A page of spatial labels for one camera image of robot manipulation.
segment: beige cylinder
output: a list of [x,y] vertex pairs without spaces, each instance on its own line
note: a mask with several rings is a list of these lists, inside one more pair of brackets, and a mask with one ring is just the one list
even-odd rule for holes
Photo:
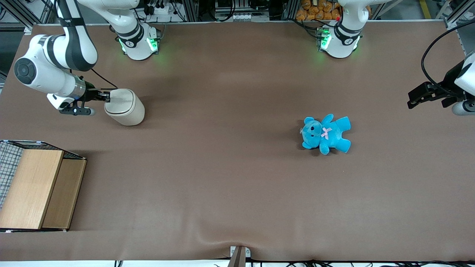
[[110,98],[111,101],[104,105],[107,115],[125,126],[134,126],[142,122],[145,107],[132,90],[112,90]]

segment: green led light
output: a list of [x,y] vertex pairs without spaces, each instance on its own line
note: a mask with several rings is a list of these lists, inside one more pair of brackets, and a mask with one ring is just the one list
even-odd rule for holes
[[322,49],[327,49],[328,45],[330,44],[330,41],[332,40],[332,35],[328,34],[323,40],[322,40]]
[[125,47],[124,47],[124,44],[122,43],[122,40],[119,39],[119,43],[122,46],[122,51],[125,53]]
[[149,46],[150,46],[150,49],[151,49],[152,51],[157,50],[157,41],[155,41],[154,39],[149,39],[149,38],[147,38],[147,42],[148,42],[148,44],[149,44]]

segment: brown table surface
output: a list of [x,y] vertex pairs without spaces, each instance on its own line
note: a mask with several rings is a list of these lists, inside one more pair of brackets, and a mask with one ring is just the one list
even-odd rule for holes
[[[88,29],[95,69],[142,99],[145,120],[120,126],[99,102],[94,117],[61,115],[10,74],[1,138],[88,164],[71,231],[0,234],[1,260],[219,258],[233,245],[260,260],[475,258],[475,117],[406,106],[442,22],[368,23],[347,59],[293,23],[172,25],[140,62]],[[440,80],[462,58],[452,34],[427,69]],[[301,148],[302,120],[328,113],[350,117],[348,154]]]

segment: stuffed animal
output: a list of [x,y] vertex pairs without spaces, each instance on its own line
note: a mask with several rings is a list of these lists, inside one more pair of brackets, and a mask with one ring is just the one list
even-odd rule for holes
[[350,140],[342,138],[342,133],[351,129],[348,117],[340,118],[334,122],[333,114],[328,114],[323,118],[322,123],[312,117],[306,117],[305,126],[302,128],[304,142],[302,146],[306,149],[320,147],[320,152],[327,155],[330,148],[347,153],[350,149]]

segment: wooden panel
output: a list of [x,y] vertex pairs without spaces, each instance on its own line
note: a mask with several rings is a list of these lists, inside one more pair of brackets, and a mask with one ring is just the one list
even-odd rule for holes
[[63,160],[46,211],[44,228],[69,228],[85,168],[86,160]]
[[23,151],[0,211],[0,228],[41,227],[62,158],[61,150]]

